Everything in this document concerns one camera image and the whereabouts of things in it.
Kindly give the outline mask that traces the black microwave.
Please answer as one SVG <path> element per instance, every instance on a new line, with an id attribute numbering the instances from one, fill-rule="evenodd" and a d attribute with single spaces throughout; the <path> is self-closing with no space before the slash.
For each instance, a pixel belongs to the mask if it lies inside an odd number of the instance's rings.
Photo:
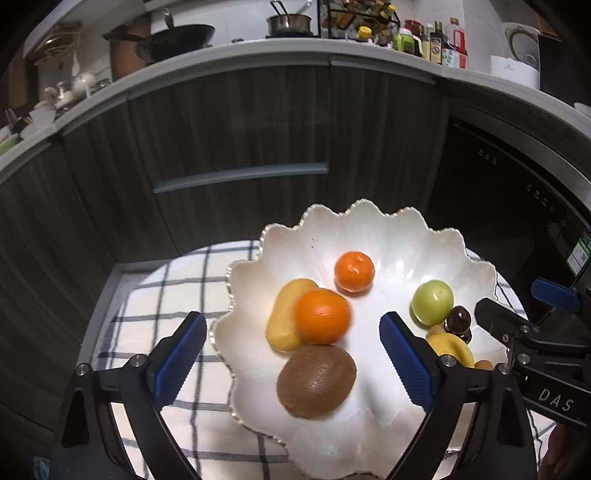
<path id="1" fill-rule="evenodd" d="M 561 40 L 538 36 L 540 90 L 573 106 L 590 105 L 590 79 Z"/>

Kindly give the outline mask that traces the red label bottle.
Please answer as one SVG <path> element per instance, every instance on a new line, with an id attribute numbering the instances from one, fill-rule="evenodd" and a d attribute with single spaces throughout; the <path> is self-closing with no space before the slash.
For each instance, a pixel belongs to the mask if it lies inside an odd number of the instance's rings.
<path id="1" fill-rule="evenodd" d="M 457 18 L 450 18 L 446 35 L 450 46 L 454 50 L 452 66 L 466 70 L 468 67 L 467 34 Z"/>

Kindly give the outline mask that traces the white teapot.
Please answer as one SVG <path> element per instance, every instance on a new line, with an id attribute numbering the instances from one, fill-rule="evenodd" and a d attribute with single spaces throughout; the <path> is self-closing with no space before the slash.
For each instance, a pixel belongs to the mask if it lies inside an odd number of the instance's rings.
<path id="1" fill-rule="evenodd" d="M 97 79 L 91 72 L 77 75 L 71 84 L 71 91 L 75 97 L 87 96 L 90 89 L 96 84 Z"/>

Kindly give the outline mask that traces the brown longan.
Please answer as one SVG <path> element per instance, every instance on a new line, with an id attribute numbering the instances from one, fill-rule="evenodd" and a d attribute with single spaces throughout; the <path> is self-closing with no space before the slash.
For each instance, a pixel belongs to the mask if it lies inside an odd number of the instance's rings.
<path id="1" fill-rule="evenodd" d="M 492 371 L 494 369 L 494 365 L 489 360 L 479 360 L 475 363 L 475 368 L 480 370 Z"/>

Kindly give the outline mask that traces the yellow mango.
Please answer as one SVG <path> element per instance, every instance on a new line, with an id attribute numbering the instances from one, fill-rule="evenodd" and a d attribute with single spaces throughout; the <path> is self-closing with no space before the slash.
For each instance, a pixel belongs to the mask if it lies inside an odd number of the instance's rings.
<path id="1" fill-rule="evenodd" d="M 291 280 L 280 289 L 266 323 L 266 341 L 273 350 L 291 352 L 304 345 L 297 333 L 294 312 L 301 296 L 315 289 L 318 284 L 307 278 Z"/>

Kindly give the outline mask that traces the dark soy sauce bottle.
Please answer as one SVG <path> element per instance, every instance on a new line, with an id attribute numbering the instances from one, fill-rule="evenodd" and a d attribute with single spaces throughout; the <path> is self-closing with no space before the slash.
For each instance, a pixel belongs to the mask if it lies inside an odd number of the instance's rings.
<path id="1" fill-rule="evenodd" d="M 430 30 L 430 43 L 430 61 L 432 63 L 441 65 L 443 62 L 443 46 L 445 43 L 445 35 L 443 32 L 443 24 L 440 21 L 436 21 L 434 27 Z"/>

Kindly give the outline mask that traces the gas stove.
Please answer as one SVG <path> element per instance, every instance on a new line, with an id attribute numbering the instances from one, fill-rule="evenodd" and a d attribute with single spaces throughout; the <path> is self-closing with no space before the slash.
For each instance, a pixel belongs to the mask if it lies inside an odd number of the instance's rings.
<path id="1" fill-rule="evenodd" d="M 278 33 L 271 33 L 266 35 L 266 39 L 301 39 L 301 38 L 318 38 L 318 35 L 315 35 L 311 32 L 278 32 Z"/>

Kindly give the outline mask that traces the yellow lemon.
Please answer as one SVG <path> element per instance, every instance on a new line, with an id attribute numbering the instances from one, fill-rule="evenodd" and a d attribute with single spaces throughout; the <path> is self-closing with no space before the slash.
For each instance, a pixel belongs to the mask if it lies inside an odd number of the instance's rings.
<path id="1" fill-rule="evenodd" d="M 455 357 L 464 367 L 475 367 L 472 351 L 459 337 L 449 333 L 440 333 L 430 335 L 427 342 L 438 356 L 450 355 Z"/>

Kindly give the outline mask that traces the steel saucepan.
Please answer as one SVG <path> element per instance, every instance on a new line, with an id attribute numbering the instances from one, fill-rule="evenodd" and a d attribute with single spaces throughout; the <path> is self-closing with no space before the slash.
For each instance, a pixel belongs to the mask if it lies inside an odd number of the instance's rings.
<path id="1" fill-rule="evenodd" d="M 311 17 L 307 15 L 312 1 L 307 1 L 295 12 L 287 11 L 283 1 L 270 1 L 270 6 L 276 12 L 266 19 L 267 35 L 278 32 L 311 32 Z"/>

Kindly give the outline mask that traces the orange mandarin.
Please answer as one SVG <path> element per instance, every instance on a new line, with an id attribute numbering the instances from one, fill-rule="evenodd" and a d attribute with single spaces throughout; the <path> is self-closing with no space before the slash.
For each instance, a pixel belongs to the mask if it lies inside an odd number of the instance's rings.
<path id="1" fill-rule="evenodd" d="M 349 251 L 335 262 L 335 285 L 346 292 L 361 294 L 370 289 L 375 273 L 374 263 L 368 255 Z"/>
<path id="2" fill-rule="evenodd" d="M 298 336 L 307 344 L 332 344 L 352 323 L 349 301 L 332 290 L 318 288 L 297 300 L 294 310 Z"/>

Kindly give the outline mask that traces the dark cherry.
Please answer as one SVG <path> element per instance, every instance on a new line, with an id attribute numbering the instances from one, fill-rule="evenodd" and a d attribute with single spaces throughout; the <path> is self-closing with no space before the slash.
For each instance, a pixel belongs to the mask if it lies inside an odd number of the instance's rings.
<path id="1" fill-rule="evenodd" d="M 467 330 L 460 335 L 460 338 L 466 343 L 469 344 L 473 338 L 472 331 Z"/>
<path id="2" fill-rule="evenodd" d="M 445 326 L 448 332 L 461 335 L 470 330 L 471 315 L 463 306 L 455 306 L 448 314 Z"/>

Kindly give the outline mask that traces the white scalloped bowl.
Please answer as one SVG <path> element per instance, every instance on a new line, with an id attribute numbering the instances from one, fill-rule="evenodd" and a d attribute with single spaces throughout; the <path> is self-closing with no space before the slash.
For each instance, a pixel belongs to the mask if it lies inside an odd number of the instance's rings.
<path id="1" fill-rule="evenodd" d="M 356 363 L 356 383 L 328 417 L 298 419 L 276 396 L 287 355 L 266 342 L 266 321 L 288 281 L 334 286 L 335 262 L 349 251 L 366 253 L 376 267 L 370 291 L 351 299 L 353 322 L 341 341 Z M 393 311 L 411 322 L 416 289 L 433 279 L 446 282 L 468 310 L 495 298 L 498 286 L 495 267 L 469 251 L 458 230 L 433 230 L 415 208 L 386 214 L 366 199 L 342 213 L 311 206 L 294 227 L 266 226 L 256 255 L 231 263 L 225 279 L 229 310 L 212 323 L 211 344 L 231 375 L 229 412 L 283 446 L 288 460 L 315 479 L 386 477 L 424 418 L 382 345 L 381 317 Z"/>

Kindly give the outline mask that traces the brown kiwi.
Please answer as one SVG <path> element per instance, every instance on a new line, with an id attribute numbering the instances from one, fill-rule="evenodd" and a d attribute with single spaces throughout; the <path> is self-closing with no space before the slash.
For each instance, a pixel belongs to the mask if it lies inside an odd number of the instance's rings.
<path id="1" fill-rule="evenodd" d="M 356 363 L 335 345 L 307 345 L 291 355 L 276 381 L 281 406 L 297 418 L 328 416 L 345 402 L 356 382 Z"/>

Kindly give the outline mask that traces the checkered table cloth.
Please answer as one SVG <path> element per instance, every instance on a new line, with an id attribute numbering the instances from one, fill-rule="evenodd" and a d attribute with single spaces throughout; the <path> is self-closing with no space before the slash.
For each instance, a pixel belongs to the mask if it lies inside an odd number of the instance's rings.
<path id="1" fill-rule="evenodd" d="M 230 372 L 209 328 L 228 310 L 224 275 L 252 259 L 255 241 L 194 250 L 136 286 L 108 322 L 95 355 L 111 398 L 113 432 L 137 474 L 162 447 L 188 479 L 300 479 L 286 449 L 231 418 Z"/>

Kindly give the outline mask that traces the black wok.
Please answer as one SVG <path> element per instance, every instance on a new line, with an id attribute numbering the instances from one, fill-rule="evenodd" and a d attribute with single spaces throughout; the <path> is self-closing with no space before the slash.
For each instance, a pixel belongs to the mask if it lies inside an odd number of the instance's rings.
<path id="1" fill-rule="evenodd" d="M 163 9 L 166 28 L 149 36 L 123 32 L 119 28 L 103 35 L 109 42 L 135 44 L 135 54 L 147 64 L 154 64 L 174 56 L 204 49 L 211 42 L 215 28 L 209 24 L 176 25 L 171 10 Z"/>

